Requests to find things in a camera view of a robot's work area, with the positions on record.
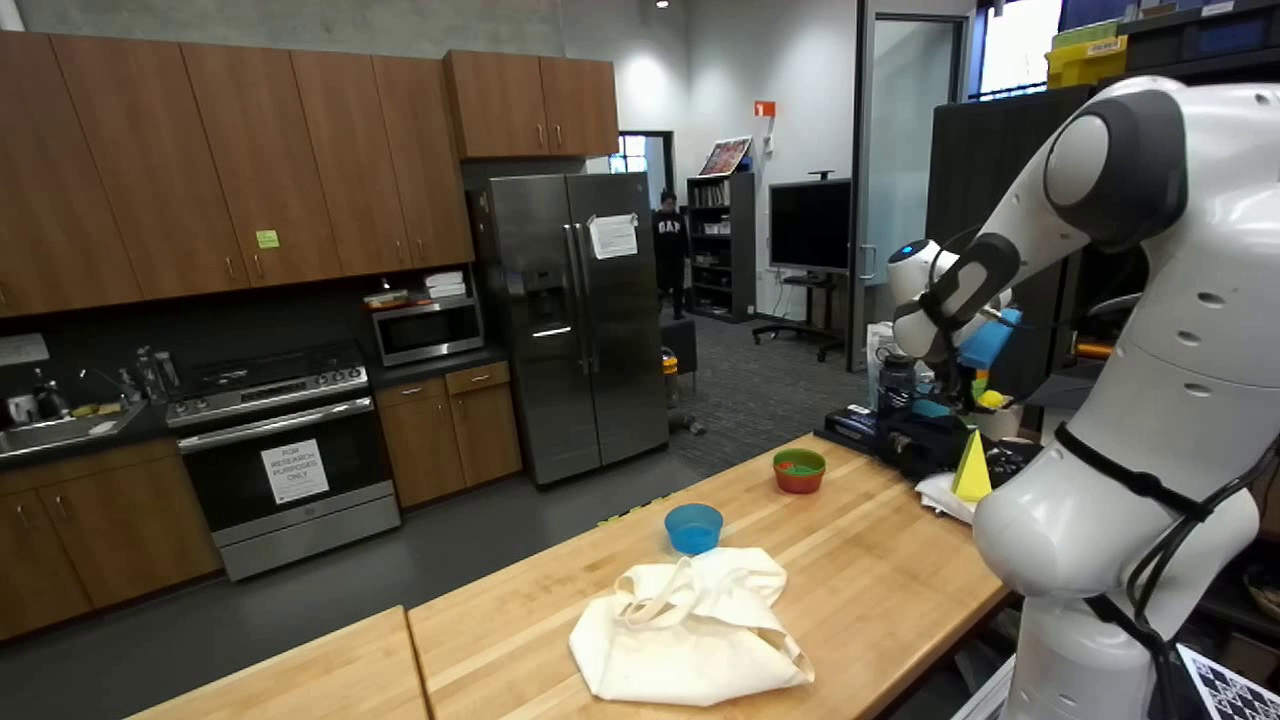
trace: person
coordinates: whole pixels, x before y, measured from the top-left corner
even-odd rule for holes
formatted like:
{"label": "person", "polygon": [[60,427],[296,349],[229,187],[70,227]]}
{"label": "person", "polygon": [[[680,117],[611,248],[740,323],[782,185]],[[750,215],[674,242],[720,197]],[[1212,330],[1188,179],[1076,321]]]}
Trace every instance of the person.
{"label": "person", "polygon": [[672,301],[672,318],[684,318],[684,257],[689,234],[684,211],[674,209],[674,194],[664,187],[660,209],[650,211],[650,248],[655,248],[655,301]]}

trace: lower cabinet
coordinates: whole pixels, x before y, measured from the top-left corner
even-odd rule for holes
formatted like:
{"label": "lower cabinet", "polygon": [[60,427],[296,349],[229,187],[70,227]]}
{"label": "lower cabinet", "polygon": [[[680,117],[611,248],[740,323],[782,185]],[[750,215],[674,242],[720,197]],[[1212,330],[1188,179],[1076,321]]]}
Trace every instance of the lower cabinet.
{"label": "lower cabinet", "polygon": [[214,573],[172,445],[0,477],[0,642]]}
{"label": "lower cabinet", "polygon": [[378,392],[399,509],[521,472],[506,364]]}

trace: microwave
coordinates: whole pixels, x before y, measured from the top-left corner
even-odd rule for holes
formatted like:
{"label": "microwave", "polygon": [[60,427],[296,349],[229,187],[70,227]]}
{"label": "microwave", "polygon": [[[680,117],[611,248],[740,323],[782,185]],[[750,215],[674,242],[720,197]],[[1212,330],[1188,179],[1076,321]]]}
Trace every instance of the microwave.
{"label": "microwave", "polygon": [[384,368],[462,355],[485,349],[485,318],[471,298],[412,298],[399,310],[370,311],[370,340]]}

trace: blue bowl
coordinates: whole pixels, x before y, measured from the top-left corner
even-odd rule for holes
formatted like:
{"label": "blue bowl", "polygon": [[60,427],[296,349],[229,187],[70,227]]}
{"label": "blue bowl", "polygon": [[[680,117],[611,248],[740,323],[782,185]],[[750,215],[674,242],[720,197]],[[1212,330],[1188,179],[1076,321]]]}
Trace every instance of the blue bowl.
{"label": "blue bowl", "polygon": [[720,546],[725,515],[710,504],[680,504],[664,525],[674,554],[698,557]]}

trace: sink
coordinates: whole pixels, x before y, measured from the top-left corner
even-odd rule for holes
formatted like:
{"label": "sink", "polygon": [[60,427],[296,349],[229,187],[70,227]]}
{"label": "sink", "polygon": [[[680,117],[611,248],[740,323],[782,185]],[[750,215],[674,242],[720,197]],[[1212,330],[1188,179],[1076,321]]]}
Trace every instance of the sink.
{"label": "sink", "polygon": [[0,434],[0,459],[111,441],[134,415],[139,415],[139,409],[124,409],[124,411],[111,411],[111,415],[66,415],[66,420],[18,423],[18,427]]}

